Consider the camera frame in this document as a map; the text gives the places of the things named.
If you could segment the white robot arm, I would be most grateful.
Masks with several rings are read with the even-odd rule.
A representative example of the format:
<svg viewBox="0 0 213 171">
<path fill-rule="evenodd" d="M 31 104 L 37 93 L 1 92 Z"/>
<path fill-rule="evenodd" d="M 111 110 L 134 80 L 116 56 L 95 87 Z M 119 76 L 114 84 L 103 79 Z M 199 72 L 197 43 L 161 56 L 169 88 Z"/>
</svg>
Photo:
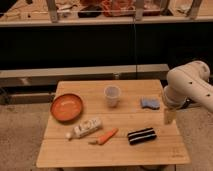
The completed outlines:
<svg viewBox="0 0 213 171">
<path fill-rule="evenodd" d="M 162 100 L 166 106 L 164 123 L 175 120 L 176 111 L 187 99 L 213 113 L 213 85 L 209 84 L 210 68 L 203 61 L 192 61 L 168 71 Z"/>
</svg>

